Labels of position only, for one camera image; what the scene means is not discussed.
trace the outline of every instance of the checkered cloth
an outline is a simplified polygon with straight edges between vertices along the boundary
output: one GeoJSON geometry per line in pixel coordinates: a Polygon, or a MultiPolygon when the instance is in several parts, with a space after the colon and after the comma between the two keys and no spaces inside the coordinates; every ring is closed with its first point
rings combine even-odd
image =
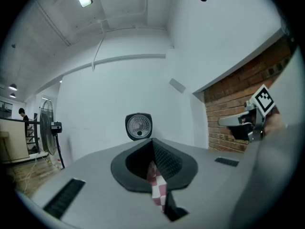
{"type": "Polygon", "coordinates": [[[152,199],[162,212],[164,212],[166,199],[166,181],[152,161],[148,166],[147,181],[152,185],[152,199]]]}

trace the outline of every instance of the wooden floor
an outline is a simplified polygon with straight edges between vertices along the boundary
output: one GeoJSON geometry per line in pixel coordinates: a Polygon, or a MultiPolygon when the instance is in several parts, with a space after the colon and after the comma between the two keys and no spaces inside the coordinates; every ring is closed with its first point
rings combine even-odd
{"type": "Polygon", "coordinates": [[[23,164],[7,166],[7,174],[15,178],[16,189],[28,197],[31,197],[43,183],[61,171],[44,159],[38,159],[30,176],[28,187],[24,192],[26,180],[29,178],[29,176],[27,178],[26,176],[29,174],[34,164],[35,161],[30,161],[23,164]]]}

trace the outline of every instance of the fan stand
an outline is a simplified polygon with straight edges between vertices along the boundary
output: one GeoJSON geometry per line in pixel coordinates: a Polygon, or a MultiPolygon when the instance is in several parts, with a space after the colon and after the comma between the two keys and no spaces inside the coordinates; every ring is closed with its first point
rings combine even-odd
{"type": "Polygon", "coordinates": [[[59,146],[57,134],[55,135],[55,140],[56,140],[56,145],[57,145],[57,150],[58,150],[59,158],[61,159],[62,168],[65,168],[65,165],[63,164],[63,159],[62,159],[62,156],[61,156],[61,147],[59,146]]]}

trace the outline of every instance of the black hair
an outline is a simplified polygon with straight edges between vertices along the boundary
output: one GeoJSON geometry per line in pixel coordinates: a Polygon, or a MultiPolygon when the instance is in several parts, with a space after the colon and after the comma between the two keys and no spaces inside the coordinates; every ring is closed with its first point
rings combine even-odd
{"type": "Polygon", "coordinates": [[[25,111],[24,111],[23,108],[20,108],[20,109],[19,109],[19,114],[21,114],[21,113],[24,113],[24,114],[25,114],[25,111]]]}

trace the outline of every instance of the brick wall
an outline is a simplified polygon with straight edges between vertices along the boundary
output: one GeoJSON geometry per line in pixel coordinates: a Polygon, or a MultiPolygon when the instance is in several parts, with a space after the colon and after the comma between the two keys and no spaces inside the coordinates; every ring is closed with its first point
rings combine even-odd
{"type": "Polygon", "coordinates": [[[244,112],[249,100],[262,84],[268,88],[290,59],[283,37],[256,58],[203,91],[209,127],[209,149],[230,152],[245,151],[248,142],[235,140],[229,129],[218,125],[221,117],[244,112]]]}

